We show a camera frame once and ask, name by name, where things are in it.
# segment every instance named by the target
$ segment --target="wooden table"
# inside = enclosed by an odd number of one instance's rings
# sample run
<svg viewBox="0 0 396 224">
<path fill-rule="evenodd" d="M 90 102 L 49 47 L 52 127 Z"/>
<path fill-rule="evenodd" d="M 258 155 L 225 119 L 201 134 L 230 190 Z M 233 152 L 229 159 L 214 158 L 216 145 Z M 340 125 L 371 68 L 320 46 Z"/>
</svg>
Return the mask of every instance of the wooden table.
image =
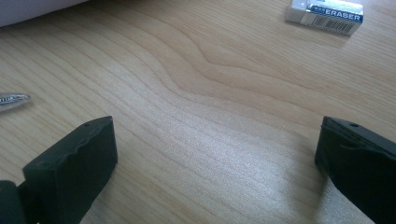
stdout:
<svg viewBox="0 0 396 224">
<path fill-rule="evenodd" d="M 371 223 L 322 175 L 323 116 L 396 141 L 396 2 L 353 36 L 289 0 L 93 1 L 0 29 L 0 178 L 111 115 L 119 164 L 82 223 Z"/>
</svg>

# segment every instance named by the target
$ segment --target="white object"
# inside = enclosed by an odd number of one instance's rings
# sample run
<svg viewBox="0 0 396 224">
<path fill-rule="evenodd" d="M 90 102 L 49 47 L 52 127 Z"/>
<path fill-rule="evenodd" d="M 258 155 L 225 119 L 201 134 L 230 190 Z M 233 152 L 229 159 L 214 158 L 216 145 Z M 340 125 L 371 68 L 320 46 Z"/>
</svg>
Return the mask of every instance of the white object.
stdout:
<svg viewBox="0 0 396 224">
<path fill-rule="evenodd" d="M 87 0 L 0 0 L 0 26 L 25 21 Z"/>
<path fill-rule="evenodd" d="M 286 21 L 352 35 L 363 23 L 363 6 L 339 0 L 292 0 Z"/>
</svg>

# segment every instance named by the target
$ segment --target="pen tip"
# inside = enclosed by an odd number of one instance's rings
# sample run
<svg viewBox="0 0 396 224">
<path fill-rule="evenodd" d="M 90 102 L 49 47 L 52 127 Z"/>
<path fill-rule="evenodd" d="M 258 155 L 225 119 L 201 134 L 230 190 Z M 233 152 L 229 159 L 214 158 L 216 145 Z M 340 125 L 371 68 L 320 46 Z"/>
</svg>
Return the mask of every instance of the pen tip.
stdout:
<svg viewBox="0 0 396 224">
<path fill-rule="evenodd" d="M 30 95 L 24 93 L 0 93 L 0 112 L 15 108 L 30 101 Z"/>
</svg>

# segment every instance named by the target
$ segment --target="metal pen tip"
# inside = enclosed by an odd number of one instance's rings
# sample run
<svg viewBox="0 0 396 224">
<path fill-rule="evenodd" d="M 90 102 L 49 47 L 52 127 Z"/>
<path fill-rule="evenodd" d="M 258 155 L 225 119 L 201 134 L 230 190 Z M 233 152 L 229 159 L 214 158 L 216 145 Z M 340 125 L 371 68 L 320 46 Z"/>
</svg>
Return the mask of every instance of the metal pen tip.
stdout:
<svg viewBox="0 0 396 224">
<path fill-rule="evenodd" d="M 24 93 L 0 93 L 0 112 L 13 109 L 30 101 L 30 95 Z"/>
</svg>

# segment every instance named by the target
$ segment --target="black plastic piece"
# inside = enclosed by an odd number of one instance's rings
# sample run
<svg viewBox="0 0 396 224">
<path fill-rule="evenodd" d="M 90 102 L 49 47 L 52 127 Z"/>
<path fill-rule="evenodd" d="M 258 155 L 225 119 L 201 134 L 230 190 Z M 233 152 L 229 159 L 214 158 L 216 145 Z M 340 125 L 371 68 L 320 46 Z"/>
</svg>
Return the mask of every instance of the black plastic piece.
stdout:
<svg viewBox="0 0 396 224">
<path fill-rule="evenodd" d="M 0 224 L 79 223 L 117 161 L 111 117 L 79 126 L 23 168 L 26 180 L 18 186 L 18 194 L 9 181 L 0 182 L 0 193 L 4 187 L 10 193 L 8 198 L 0 194 Z M 11 211 L 3 213 L 3 204 L 8 210 L 12 206 Z"/>
<path fill-rule="evenodd" d="M 396 144 L 342 119 L 325 117 L 315 164 L 375 223 L 396 223 Z"/>
</svg>

